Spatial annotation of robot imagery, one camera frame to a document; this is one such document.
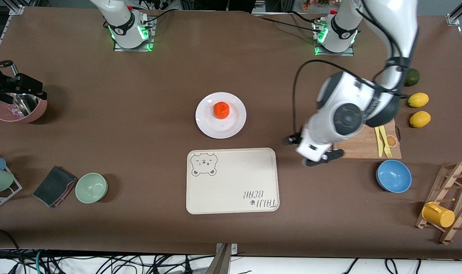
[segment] light green bowl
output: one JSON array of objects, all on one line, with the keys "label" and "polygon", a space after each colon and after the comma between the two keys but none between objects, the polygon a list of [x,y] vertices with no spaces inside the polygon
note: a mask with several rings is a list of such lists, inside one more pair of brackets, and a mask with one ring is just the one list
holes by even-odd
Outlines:
[{"label": "light green bowl", "polygon": [[77,199],[84,204],[95,203],[107,193],[107,182],[98,173],[84,175],[75,186]]}]

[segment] yellow mug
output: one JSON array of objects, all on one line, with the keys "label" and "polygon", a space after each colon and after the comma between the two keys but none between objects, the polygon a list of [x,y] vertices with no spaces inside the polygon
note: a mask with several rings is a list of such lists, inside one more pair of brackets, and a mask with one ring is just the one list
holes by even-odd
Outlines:
[{"label": "yellow mug", "polygon": [[442,227],[450,227],[454,222],[454,212],[434,203],[428,202],[422,208],[422,218]]}]

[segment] yellow knife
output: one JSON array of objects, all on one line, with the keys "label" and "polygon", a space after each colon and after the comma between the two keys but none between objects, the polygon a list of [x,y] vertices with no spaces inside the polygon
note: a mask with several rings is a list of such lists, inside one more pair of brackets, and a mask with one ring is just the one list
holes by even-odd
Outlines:
[{"label": "yellow knife", "polygon": [[384,146],[385,155],[387,156],[387,158],[392,158],[392,153],[390,151],[390,146],[388,145],[388,140],[386,138],[385,127],[384,126],[379,126],[379,128],[380,128],[380,133],[382,134],[382,137],[383,137],[384,143],[385,143],[385,146]]},{"label": "yellow knife", "polygon": [[382,138],[380,137],[380,129],[375,127],[375,134],[377,136],[377,143],[378,143],[378,157],[382,157],[383,155],[383,143]]}]

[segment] brown table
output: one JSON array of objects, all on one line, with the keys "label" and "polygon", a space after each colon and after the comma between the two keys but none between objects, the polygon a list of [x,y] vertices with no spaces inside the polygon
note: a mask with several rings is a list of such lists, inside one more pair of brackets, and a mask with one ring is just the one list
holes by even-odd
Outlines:
[{"label": "brown table", "polygon": [[[294,22],[290,15],[273,16]],[[411,189],[387,193],[376,183],[380,161],[340,159],[307,168],[293,147],[291,87],[300,64],[315,58],[310,33],[244,12],[174,12],[158,25],[154,51],[113,52],[95,9],[27,8],[0,47],[48,92],[34,124],[0,121],[0,154],[24,189],[0,207],[0,228],[22,248],[213,253],[238,243],[246,255],[462,258],[462,232],[449,246],[435,229],[414,228],[439,165],[462,160],[462,39],[443,17],[419,17],[412,67],[432,115],[403,106],[396,121]],[[297,24],[308,26],[306,22]],[[354,57],[324,57],[370,78],[386,50],[361,26]],[[323,81],[336,70],[304,69],[298,118],[315,111]],[[248,120],[236,136],[215,140],[197,128],[194,111],[212,92],[231,92]],[[191,215],[185,210],[185,161],[195,149],[270,147],[277,155],[280,208],[271,213]],[[71,193],[47,209],[31,196],[54,165],[81,177],[103,174],[109,192],[86,205]],[[10,243],[0,236],[0,247]]]}]

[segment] orange slice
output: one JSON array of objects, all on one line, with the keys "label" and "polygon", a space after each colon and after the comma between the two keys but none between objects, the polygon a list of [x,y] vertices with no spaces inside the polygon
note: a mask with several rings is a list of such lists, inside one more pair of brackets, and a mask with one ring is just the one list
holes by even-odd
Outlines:
[{"label": "orange slice", "polygon": [[389,147],[396,147],[398,145],[398,140],[393,135],[388,135],[386,137],[386,141],[387,141]]},{"label": "orange slice", "polygon": [[214,116],[217,119],[225,119],[229,116],[229,105],[225,102],[218,102],[214,105]]}]

